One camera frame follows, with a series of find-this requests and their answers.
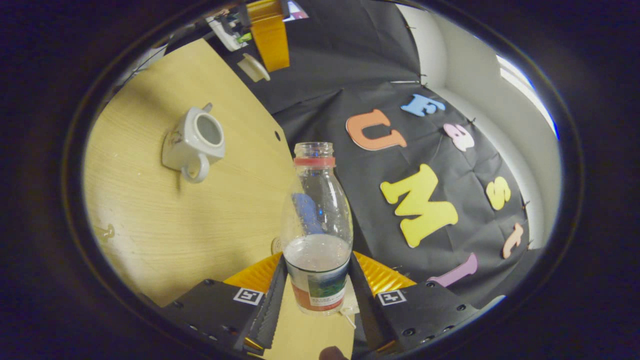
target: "red ring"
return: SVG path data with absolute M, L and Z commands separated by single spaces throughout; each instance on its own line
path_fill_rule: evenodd
M 295 158 L 293 163 L 304 167 L 335 167 L 335 158 Z

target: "water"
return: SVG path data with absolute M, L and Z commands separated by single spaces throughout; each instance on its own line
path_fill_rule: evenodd
M 297 268 L 329 271 L 347 262 L 349 244 L 337 236 L 311 234 L 293 239 L 283 251 L 285 259 Z

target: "wooden surface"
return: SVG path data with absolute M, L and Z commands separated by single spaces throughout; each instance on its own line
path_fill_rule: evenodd
M 190 184 L 162 166 L 162 142 L 191 106 L 207 102 L 227 152 L 204 182 Z M 224 280 L 269 256 L 294 178 L 280 126 L 198 40 L 133 78 L 100 114 L 86 151 L 84 195 L 115 271 L 164 306 L 202 279 Z M 274 347 L 264 357 L 317 359 L 332 345 L 351 353 L 347 319 L 302 314 L 287 284 Z

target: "orange object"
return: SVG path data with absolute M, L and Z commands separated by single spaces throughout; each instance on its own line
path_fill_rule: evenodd
M 513 229 L 513 232 L 509 235 L 507 241 L 504 242 L 504 246 L 502 247 L 502 257 L 505 259 L 508 259 L 511 256 L 511 249 L 516 246 L 520 246 L 520 237 L 524 234 L 522 225 L 518 223 L 513 226 Z
M 348 118 L 346 127 L 353 142 L 365 150 L 375 151 L 394 145 L 406 147 L 406 141 L 402 134 L 395 129 L 391 130 L 389 135 L 382 136 L 381 138 L 370 139 L 364 136 L 362 129 L 375 125 L 391 126 L 391 121 L 389 121 L 382 111 L 373 109 L 370 113 L 359 114 Z
M 378 293 L 393 291 L 416 285 L 416 282 L 381 263 L 354 251 L 362 272 L 367 278 L 371 292 L 375 297 Z
M 260 0 L 246 5 L 251 33 L 268 72 L 289 67 L 289 44 L 278 0 Z
M 267 293 L 276 271 L 281 252 L 245 268 L 223 282 L 228 285 Z

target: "white wall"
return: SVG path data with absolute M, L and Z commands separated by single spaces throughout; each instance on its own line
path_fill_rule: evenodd
M 428 87 L 449 101 L 494 144 L 518 181 L 532 248 L 546 242 L 561 191 L 557 138 L 526 96 L 502 79 L 493 49 L 444 18 L 398 6 L 420 56 Z

